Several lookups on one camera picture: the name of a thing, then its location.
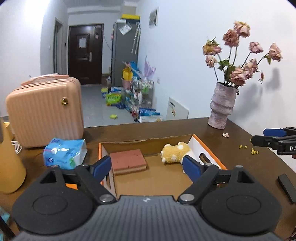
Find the tile floor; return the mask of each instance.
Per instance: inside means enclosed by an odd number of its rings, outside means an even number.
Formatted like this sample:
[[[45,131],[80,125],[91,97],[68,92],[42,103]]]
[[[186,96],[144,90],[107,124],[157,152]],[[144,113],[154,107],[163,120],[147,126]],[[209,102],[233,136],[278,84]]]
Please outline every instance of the tile floor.
[[[125,109],[106,106],[106,100],[102,98],[101,89],[101,85],[81,86],[84,127],[136,123]],[[110,119],[112,114],[117,115],[118,118],[116,120]]]

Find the refrigerator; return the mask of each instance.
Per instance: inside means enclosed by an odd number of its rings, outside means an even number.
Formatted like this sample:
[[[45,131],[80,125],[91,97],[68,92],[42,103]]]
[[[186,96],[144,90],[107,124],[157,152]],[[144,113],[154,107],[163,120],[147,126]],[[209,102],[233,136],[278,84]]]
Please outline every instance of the refrigerator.
[[[135,39],[137,25],[130,23],[131,30],[122,35],[120,28],[124,23],[114,23],[113,43],[112,43],[112,58],[111,58],[111,84],[112,86],[122,86],[122,70],[126,67],[123,62],[138,61],[138,51],[135,54],[136,43],[133,54],[133,41]]]

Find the suitcase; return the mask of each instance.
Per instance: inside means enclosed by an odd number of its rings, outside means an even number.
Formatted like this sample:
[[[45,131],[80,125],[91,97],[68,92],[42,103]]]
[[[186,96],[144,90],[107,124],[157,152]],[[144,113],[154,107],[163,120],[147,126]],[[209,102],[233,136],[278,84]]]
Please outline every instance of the suitcase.
[[[50,74],[21,84],[6,98],[9,121],[23,147],[46,146],[53,138],[81,139],[81,86],[68,75]]]

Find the stuffed animal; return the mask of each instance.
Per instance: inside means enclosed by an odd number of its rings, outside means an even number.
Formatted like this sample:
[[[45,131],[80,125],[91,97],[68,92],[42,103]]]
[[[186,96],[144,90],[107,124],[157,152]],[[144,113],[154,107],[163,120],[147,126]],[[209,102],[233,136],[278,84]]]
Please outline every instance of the stuffed animal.
[[[184,142],[179,142],[176,146],[166,144],[163,147],[160,156],[163,163],[179,162],[182,164],[183,157],[190,151],[190,147]]]

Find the doorway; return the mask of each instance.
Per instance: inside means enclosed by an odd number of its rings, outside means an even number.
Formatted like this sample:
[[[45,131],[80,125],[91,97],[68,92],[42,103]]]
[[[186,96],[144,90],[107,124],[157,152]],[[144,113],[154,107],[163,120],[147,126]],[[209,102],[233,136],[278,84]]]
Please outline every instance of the doorway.
[[[85,84],[102,83],[104,24],[70,26],[68,73]]]
[[[62,74],[62,38],[63,38],[63,25],[55,20],[54,25],[54,66],[53,72]]]

